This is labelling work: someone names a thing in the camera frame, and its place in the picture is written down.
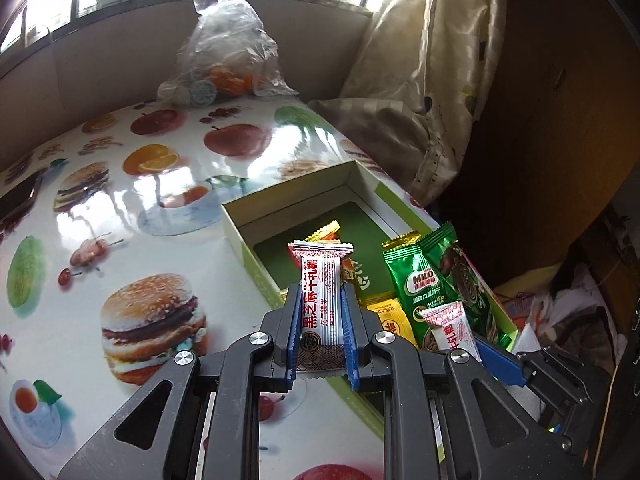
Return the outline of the green Milo snack packet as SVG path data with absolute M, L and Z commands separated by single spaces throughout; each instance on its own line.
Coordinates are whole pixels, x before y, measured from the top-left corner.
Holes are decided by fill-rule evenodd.
M 460 300 L 459 294 L 440 271 L 424 256 L 419 245 L 422 235 L 412 231 L 382 243 L 382 255 L 401 309 L 407 315 L 416 345 L 420 350 L 428 342 L 424 313 L 431 308 Z

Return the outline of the beige curtain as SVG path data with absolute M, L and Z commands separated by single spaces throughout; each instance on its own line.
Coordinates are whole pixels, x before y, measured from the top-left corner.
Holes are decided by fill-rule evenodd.
M 383 0 L 340 95 L 309 106 L 426 206 L 462 167 L 505 27 L 506 0 Z

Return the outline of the green white cardboard box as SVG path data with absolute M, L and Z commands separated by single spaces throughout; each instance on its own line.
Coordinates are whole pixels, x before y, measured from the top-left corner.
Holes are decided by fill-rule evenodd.
M 427 234 L 438 224 L 382 174 L 351 160 L 304 174 L 222 205 L 224 232 L 235 255 L 269 304 L 283 304 L 281 292 L 299 276 L 288 243 L 332 220 L 340 240 L 354 245 L 352 258 L 375 262 L 384 289 L 393 291 L 382 257 L 384 240 L 410 231 Z

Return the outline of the orange yellow candy wrapper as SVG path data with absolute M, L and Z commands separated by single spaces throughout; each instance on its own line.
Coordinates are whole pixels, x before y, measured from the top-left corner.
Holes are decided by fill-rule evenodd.
M 340 224 L 336 220 L 332 220 L 330 223 L 308 235 L 305 240 L 306 242 L 313 243 L 338 240 L 340 238 L 340 229 Z

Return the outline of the red black snack packet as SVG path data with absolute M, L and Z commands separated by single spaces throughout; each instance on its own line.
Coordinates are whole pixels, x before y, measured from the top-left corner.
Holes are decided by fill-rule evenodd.
M 384 289 L 380 267 L 373 261 L 347 257 L 343 261 L 343 281 L 354 286 L 358 300 L 366 304 Z

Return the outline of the yellow snack packet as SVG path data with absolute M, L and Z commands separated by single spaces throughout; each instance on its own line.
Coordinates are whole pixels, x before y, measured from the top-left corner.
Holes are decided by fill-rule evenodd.
M 415 347 L 416 338 L 404 310 L 396 298 L 372 298 L 366 308 L 374 312 L 382 324 L 382 329 L 411 342 Z

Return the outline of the red white snack packet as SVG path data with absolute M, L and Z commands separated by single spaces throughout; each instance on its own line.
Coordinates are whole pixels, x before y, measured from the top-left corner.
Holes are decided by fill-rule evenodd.
M 478 362 L 482 360 L 461 301 L 425 309 L 420 317 L 427 328 L 422 342 L 424 350 L 460 349 L 468 352 Z
M 354 248 L 335 240 L 294 240 L 288 248 L 299 264 L 302 285 L 298 368 L 314 374 L 340 370 L 345 366 L 342 266 Z

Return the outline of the black smartphone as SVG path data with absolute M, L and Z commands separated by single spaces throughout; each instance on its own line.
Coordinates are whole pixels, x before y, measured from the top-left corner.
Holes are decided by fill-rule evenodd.
M 43 179 L 43 170 L 38 170 L 6 192 L 0 200 L 0 221 L 21 214 L 35 203 Z

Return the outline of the clear plastic bag with items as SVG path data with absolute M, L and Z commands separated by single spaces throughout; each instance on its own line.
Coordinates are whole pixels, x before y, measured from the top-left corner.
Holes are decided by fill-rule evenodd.
M 237 96 L 295 96 L 284 80 L 277 43 L 246 0 L 193 0 L 198 22 L 178 51 L 160 102 L 206 107 Z

